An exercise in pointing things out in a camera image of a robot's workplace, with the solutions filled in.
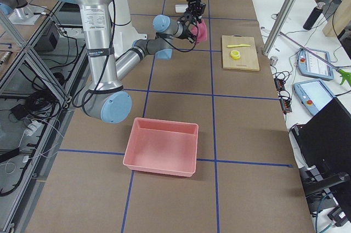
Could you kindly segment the yellow plastic knife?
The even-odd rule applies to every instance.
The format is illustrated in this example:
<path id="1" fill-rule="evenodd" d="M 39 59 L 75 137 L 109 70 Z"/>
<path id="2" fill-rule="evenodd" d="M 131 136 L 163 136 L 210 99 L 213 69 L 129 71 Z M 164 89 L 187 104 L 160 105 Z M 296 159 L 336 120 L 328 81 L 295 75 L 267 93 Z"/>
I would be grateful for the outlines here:
<path id="1" fill-rule="evenodd" d="M 228 44 L 227 48 L 251 47 L 250 44 Z"/>

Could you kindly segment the pink plastic bin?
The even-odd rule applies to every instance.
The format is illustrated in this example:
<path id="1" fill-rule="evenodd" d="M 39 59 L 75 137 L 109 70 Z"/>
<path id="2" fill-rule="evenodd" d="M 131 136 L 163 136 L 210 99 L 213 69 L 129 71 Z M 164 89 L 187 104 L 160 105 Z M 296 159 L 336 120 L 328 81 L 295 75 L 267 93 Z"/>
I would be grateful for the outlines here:
<path id="1" fill-rule="evenodd" d="M 196 172 L 196 123 L 135 118 L 123 165 L 133 171 L 191 177 Z"/>

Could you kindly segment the white rectangular tray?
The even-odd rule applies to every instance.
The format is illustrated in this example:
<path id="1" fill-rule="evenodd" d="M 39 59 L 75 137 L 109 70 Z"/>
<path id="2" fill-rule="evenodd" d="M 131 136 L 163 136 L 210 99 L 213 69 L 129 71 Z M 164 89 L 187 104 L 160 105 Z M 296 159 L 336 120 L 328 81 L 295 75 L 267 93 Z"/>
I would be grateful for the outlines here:
<path id="1" fill-rule="evenodd" d="M 184 13 L 186 12 L 187 8 L 188 8 L 187 4 L 176 4 L 174 6 L 174 10 L 176 13 Z"/>

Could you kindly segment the yellow lemon slices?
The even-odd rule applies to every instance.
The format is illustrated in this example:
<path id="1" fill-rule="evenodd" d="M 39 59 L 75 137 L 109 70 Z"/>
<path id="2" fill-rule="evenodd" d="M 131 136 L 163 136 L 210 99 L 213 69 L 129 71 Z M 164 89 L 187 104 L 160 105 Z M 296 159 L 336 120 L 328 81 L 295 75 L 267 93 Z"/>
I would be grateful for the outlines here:
<path id="1" fill-rule="evenodd" d="M 233 59 L 233 60 L 240 60 L 241 58 L 241 54 L 238 50 L 232 50 L 230 52 L 230 57 Z"/>

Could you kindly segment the black bottle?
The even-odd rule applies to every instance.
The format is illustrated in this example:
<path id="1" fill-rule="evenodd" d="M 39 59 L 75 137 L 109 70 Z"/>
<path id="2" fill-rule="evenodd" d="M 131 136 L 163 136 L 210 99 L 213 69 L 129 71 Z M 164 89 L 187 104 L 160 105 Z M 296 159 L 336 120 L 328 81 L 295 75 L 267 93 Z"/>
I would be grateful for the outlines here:
<path id="1" fill-rule="evenodd" d="M 305 30 L 311 30 L 318 17 L 321 15 L 323 8 L 325 6 L 324 2 L 318 2 L 317 6 L 313 8 L 312 12 L 309 14 L 307 20 L 305 21 L 303 28 Z"/>

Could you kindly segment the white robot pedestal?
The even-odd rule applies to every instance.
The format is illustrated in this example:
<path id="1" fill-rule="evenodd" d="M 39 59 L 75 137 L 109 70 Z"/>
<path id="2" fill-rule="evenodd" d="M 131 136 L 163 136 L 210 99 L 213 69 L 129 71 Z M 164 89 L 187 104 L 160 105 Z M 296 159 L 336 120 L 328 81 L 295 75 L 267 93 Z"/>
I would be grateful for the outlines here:
<path id="1" fill-rule="evenodd" d="M 112 3 L 109 5 L 109 11 L 111 20 L 114 19 L 113 13 L 116 15 L 113 22 L 115 28 L 113 45 L 115 58 L 118 58 L 132 46 L 134 41 L 147 39 L 147 34 L 138 33 L 133 26 L 127 0 L 114 0 L 114 2 L 115 6 Z"/>

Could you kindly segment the teach pendant far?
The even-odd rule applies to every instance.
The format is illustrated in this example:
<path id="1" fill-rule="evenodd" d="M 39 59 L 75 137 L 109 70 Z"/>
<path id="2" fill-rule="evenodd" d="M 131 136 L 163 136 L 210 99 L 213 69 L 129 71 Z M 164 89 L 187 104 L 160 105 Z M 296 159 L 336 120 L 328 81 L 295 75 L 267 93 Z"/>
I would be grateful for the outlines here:
<path id="1" fill-rule="evenodd" d="M 300 49 L 297 59 L 298 69 L 303 76 L 320 78 L 326 81 L 334 79 L 333 69 L 306 50 Z"/>

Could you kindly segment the teach pendant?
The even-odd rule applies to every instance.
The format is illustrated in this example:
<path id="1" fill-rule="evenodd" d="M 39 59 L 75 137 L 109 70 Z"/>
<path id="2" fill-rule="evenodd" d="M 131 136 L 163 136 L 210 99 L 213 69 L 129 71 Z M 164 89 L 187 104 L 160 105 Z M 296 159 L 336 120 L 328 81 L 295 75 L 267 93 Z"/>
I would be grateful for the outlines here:
<path id="1" fill-rule="evenodd" d="M 334 79 L 333 69 L 306 50 L 300 49 L 297 59 L 298 69 L 303 76 L 320 78 L 326 81 Z"/>
<path id="2" fill-rule="evenodd" d="M 301 103 L 314 116 L 336 96 L 321 79 L 297 82 L 293 85 Z"/>

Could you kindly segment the black monitor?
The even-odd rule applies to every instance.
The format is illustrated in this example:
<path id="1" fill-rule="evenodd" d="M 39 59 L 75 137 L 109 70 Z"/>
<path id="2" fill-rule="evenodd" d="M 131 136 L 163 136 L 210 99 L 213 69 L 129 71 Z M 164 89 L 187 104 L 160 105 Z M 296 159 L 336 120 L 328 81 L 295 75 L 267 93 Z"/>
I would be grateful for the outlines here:
<path id="1" fill-rule="evenodd" d="M 333 98 L 306 124 L 293 128 L 308 167 L 316 167 L 321 180 L 302 176 L 305 195 L 329 188 L 350 218 L 350 112 Z"/>

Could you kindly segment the pink cloth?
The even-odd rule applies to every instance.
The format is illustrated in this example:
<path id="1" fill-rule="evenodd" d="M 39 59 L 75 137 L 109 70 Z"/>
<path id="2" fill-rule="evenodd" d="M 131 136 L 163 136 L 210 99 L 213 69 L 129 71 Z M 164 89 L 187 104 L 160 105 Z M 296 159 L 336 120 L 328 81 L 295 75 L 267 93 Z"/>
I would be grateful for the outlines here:
<path id="1" fill-rule="evenodd" d="M 193 26 L 190 31 L 194 36 L 196 36 L 196 44 L 207 41 L 207 25 L 204 20 L 198 23 L 197 26 Z"/>

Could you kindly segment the long reacher grabber tool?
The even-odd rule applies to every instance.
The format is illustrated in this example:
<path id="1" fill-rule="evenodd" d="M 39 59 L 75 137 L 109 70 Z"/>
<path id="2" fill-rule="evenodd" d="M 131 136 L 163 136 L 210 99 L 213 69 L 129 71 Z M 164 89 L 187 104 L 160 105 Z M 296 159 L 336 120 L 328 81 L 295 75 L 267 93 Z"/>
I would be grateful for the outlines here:
<path id="1" fill-rule="evenodd" d="M 317 54 L 315 54 L 313 51 L 311 51 L 310 49 L 308 49 L 307 47 L 304 47 L 303 45 L 301 45 L 300 43 L 298 43 L 297 41 L 295 41 L 294 39 L 290 38 L 289 36 L 287 36 L 286 34 L 279 32 L 280 35 L 282 35 L 283 37 L 287 38 L 289 41 L 293 42 L 294 44 L 296 44 L 297 46 L 301 47 L 302 49 L 304 49 L 306 52 L 308 52 L 309 54 L 311 54 L 312 56 L 316 57 L 317 59 L 321 60 L 322 62 L 324 62 L 327 66 L 331 67 L 332 69 L 334 69 L 335 71 L 337 71 L 340 74 L 340 77 L 342 78 L 340 85 L 342 85 L 345 81 L 351 85 L 351 79 L 350 79 L 350 72 L 344 71 L 343 69 L 341 69 L 338 66 L 335 66 L 333 64 L 331 64 L 329 61 L 323 59 L 322 57 L 318 56 Z"/>

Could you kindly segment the teach pendant near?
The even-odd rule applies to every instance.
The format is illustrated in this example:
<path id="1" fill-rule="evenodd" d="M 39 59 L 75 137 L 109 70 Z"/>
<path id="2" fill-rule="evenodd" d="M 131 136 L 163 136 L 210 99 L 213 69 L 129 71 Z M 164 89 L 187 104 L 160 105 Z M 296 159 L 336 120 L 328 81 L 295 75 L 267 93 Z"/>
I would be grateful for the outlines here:
<path id="1" fill-rule="evenodd" d="M 314 116 L 336 96 L 321 79 L 297 82 L 293 85 L 301 103 Z"/>

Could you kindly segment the wooden cutting board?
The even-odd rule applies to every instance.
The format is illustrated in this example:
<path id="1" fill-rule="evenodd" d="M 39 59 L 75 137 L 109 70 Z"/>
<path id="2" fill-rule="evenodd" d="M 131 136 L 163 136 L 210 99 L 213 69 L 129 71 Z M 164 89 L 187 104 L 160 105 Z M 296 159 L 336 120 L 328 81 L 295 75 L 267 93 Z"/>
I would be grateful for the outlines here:
<path id="1" fill-rule="evenodd" d="M 222 68 L 226 70 L 259 71 L 259 62 L 253 37 L 222 35 Z M 228 44 L 250 44 L 251 47 L 227 48 Z M 238 50 L 240 60 L 230 57 L 232 50 Z"/>

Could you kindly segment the aluminium frame post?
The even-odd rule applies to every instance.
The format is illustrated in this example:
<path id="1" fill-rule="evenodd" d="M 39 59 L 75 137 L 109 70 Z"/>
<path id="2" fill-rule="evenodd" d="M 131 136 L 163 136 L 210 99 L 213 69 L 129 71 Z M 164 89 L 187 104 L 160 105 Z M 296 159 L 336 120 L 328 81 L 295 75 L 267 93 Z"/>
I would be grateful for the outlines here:
<path id="1" fill-rule="evenodd" d="M 268 35 L 266 43 L 263 47 L 263 55 L 267 56 L 271 51 L 281 29 L 294 5 L 296 0 L 284 0 L 283 5 L 279 11 L 279 14 L 273 24 L 273 27 Z"/>

